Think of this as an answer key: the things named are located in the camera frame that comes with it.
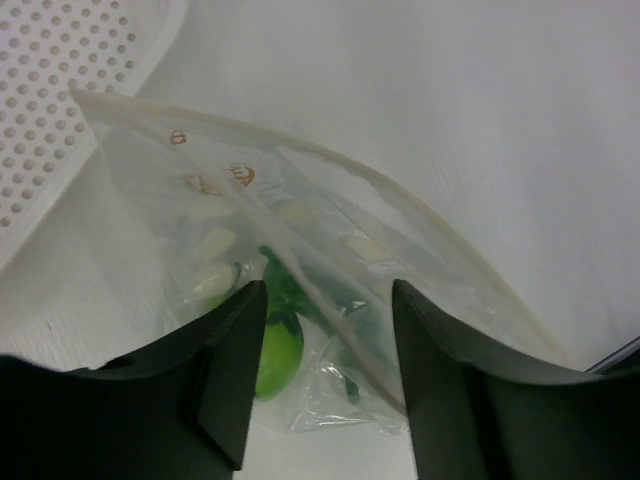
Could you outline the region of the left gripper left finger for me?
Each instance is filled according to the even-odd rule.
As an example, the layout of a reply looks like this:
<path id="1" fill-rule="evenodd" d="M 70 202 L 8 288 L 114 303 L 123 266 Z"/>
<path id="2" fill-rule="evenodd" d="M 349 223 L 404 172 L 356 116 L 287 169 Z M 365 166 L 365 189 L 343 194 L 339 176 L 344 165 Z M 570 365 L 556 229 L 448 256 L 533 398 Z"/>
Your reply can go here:
<path id="1" fill-rule="evenodd" d="M 230 479 L 243 466 L 265 331 L 253 281 L 103 367 L 1 359 L 5 479 Z"/>

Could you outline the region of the green fake pepper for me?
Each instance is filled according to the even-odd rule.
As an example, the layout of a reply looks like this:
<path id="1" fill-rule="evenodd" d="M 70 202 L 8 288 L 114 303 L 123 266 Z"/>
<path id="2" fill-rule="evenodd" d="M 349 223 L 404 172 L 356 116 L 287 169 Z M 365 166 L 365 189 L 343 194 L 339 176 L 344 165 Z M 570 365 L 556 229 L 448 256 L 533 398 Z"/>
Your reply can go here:
<path id="1" fill-rule="evenodd" d="M 262 274 L 268 296 L 267 323 L 276 325 L 283 322 L 292 335 L 301 336 L 302 329 L 297 318 L 300 315 L 328 337 L 333 336 L 336 329 L 320 313 L 272 249 L 261 245 L 259 253 L 267 260 Z"/>

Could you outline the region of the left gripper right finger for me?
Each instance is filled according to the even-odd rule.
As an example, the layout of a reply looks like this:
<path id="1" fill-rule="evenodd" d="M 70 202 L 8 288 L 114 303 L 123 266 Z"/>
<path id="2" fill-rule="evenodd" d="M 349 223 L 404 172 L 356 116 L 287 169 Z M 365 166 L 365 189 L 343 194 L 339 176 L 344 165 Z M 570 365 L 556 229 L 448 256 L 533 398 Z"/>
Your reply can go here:
<path id="1" fill-rule="evenodd" d="M 404 280 L 392 313 L 419 478 L 638 477 L 637 341 L 582 372 L 506 346 Z"/>

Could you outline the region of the clear zip top bag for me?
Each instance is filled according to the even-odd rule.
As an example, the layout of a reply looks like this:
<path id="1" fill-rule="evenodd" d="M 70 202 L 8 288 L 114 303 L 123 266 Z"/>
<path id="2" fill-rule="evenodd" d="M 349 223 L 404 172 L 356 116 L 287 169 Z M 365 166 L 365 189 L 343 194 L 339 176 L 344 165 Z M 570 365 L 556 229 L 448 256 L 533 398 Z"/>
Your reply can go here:
<path id="1" fill-rule="evenodd" d="M 255 417 L 304 431 L 408 428 L 392 321 L 405 280 L 504 344 L 568 365 L 567 349 L 491 264 L 384 174 L 273 130 L 116 93 L 75 89 L 123 206 L 160 260 L 170 325 L 262 279 L 267 245 L 336 329 L 298 315 L 302 363 Z"/>

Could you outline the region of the green fake melon ball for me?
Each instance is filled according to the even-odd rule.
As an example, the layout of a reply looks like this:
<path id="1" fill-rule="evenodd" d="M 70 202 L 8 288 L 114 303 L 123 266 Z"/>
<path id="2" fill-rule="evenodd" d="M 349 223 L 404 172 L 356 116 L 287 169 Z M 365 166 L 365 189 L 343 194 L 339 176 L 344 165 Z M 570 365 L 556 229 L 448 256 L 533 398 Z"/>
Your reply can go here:
<path id="1" fill-rule="evenodd" d="M 303 353 L 304 335 L 295 310 L 268 293 L 255 398 L 266 401 L 280 394 L 298 372 Z"/>

